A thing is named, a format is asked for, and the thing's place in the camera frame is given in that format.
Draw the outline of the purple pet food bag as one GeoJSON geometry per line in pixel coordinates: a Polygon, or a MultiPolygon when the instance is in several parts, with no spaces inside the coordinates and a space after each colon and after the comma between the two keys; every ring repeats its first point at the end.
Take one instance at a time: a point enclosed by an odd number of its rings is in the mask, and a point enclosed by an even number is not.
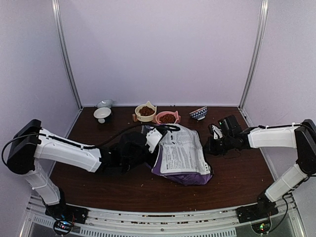
{"type": "Polygon", "coordinates": [[[151,172],[185,186],[205,185],[213,177],[213,169],[206,161],[199,134],[180,124],[145,125],[142,133],[153,129],[162,139],[146,161],[151,172]]]}

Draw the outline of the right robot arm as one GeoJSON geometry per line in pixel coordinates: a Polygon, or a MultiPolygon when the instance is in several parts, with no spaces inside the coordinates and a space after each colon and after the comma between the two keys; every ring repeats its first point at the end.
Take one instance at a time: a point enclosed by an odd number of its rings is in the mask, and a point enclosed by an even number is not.
{"type": "Polygon", "coordinates": [[[272,203],[281,199],[303,181],[316,174],[316,125],[311,119],[287,125],[258,125],[241,128],[231,115],[208,127],[210,137],[203,149],[210,155],[225,155],[230,150],[289,148],[296,150],[297,159],[257,198],[253,214],[265,217],[272,210],[272,203]]]}

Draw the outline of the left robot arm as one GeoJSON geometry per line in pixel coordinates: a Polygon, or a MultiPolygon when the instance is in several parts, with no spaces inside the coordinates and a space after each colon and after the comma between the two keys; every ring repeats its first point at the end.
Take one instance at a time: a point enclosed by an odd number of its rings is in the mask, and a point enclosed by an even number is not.
{"type": "Polygon", "coordinates": [[[53,184],[39,160],[47,159],[79,167],[91,173],[124,174],[143,164],[155,151],[162,134],[155,127],[143,134],[133,127],[119,132],[120,140],[111,147],[107,142],[87,145],[59,137],[41,127],[34,119],[24,126],[12,140],[7,157],[1,153],[3,164],[13,173],[23,175],[42,198],[45,205],[60,219],[71,215],[62,190],[53,184]]]}

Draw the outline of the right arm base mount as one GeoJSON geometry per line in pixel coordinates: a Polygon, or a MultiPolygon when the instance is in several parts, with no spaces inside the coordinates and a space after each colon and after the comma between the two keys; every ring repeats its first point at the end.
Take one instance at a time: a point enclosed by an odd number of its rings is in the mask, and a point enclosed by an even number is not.
{"type": "Polygon", "coordinates": [[[276,202],[272,202],[267,198],[264,190],[258,195],[256,204],[238,207],[236,212],[238,221],[245,223],[276,215],[278,214],[278,208],[276,202]]]}

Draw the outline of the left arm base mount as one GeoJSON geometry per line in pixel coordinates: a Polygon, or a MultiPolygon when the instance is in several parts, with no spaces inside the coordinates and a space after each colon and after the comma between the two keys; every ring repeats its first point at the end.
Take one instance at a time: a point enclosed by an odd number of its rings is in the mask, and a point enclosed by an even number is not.
{"type": "Polygon", "coordinates": [[[55,220],[84,224],[87,219],[88,209],[66,204],[65,193],[61,188],[59,192],[60,200],[58,204],[47,205],[42,201],[46,208],[45,214],[55,220]]]}

